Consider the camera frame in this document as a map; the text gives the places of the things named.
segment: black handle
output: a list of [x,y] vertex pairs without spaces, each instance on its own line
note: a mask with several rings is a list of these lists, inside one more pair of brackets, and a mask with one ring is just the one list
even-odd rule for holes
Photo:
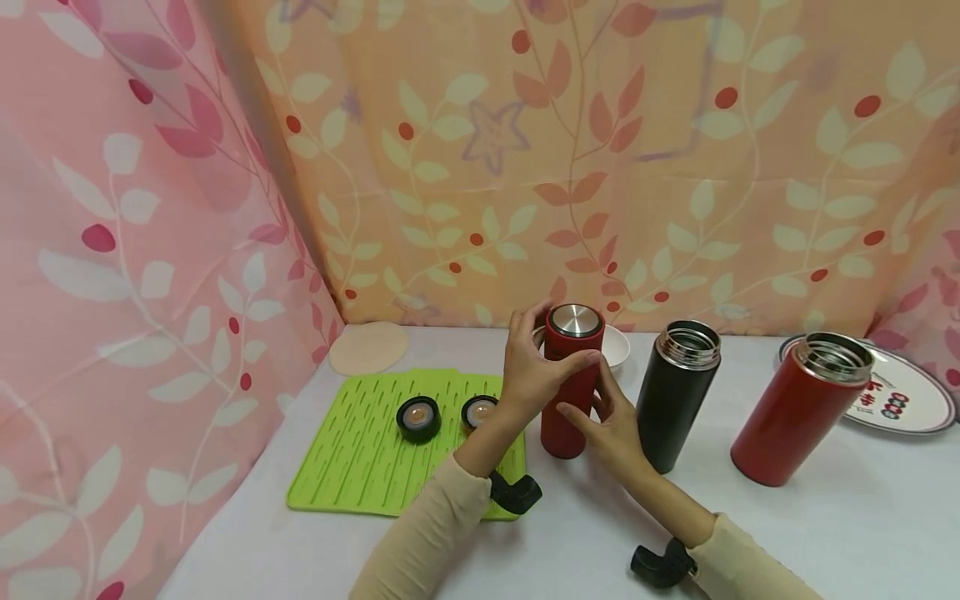
[[686,553],[686,547],[672,539],[666,544],[663,556],[658,556],[644,546],[637,546],[630,560],[630,570],[652,588],[666,589],[676,586],[690,573],[696,572],[697,564]]
[[490,474],[490,482],[490,499],[514,515],[525,515],[543,497],[543,490],[530,475],[524,475],[510,485],[503,475],[494,471]]

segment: black rubber stopper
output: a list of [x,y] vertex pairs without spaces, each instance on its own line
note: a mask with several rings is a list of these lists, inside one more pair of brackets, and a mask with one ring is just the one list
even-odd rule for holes
[[490,474],[490,482],[490,499],[514,515],[526,514],[543,498],[543,490],[530,475],[524,475],[510,485],[503,475],[494,471]]
[[697,564],[686,553],[683,543],[676,538],[666,544],[663,556],[654,554],[644,546],[637,546],[630,560],[630,570],[656,589],[672,588],[696,569]]
[[[423,405],[430,415],[422,423],[410,423],[409,418],[404,417],[419,404]],[[400,404],[400,408],[396,411],[396,426],[400,428],[400,435],[413,444],[423,444],[432,440],[440,431],[440,423],[440,407],[430,396],[414,396]]]
[[493,404],[493,406],[496,406],[496,398],[495,398],[495,397],[493,397],[493,396],[487,396],[487,395],[485,395],[485,394],[481,394],[481,395],[479,395],[479,396],[474,396],[474,397],[472,397],[471,399],[469,399],[469,400],[467,400],[466,402],[464,402],[464,407],[463,407],[462,409],[460,409],[460,420],[464,423],[464,427],[466,427],[466,428],[469,429],[469,430],[476,429],[476,427],[474,427],[474,426],[470,423],[470,419],[468,418],[468,415],[469,415],[469,413],[470,413],[470,408],[471,408],[474,404],[476,404],[477,402],[482,402],[482,401],[490,402],[490,403]]

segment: white table surface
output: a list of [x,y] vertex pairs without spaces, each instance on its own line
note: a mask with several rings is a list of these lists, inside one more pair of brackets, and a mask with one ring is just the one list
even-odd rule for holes
[[[390,371],[449,368],[501,374],[502,329],[408,327]],[[652,334],[628,334],[617,374],[636,398]],[[960,428],[930,438],[845,422],[783,488],[743,477],[731,443],[770,380],[782,338],[725,337],[723,364],[670,478],[725,512],[827,599],[960,598]],[[324,362],[252,472],[206,526],[161,598],[339,600],[393,522],[294,513],[285,495],[344,378]],[[454,557],[438,597],[458,600],[703,598],[689,582],[666,593],[629,571],[642,543],[667,535],[587,454],[558,461],[526,431],[527,470],[543,499],[513,523],[482,523]]]

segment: black thermos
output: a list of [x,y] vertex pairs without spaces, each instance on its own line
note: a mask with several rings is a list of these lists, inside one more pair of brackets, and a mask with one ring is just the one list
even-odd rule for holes
[[697,321],[674,321],[657,336],[636,400],[647,460],[670,472],[720,367],[720,336]]

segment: beige coaster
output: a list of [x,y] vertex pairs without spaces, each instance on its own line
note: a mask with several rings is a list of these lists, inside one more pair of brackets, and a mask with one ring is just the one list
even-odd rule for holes
[[352,327],[330,347],[330,367],[341,375],[389,369],[407,351],[407,332],[398,324],[376,322]]

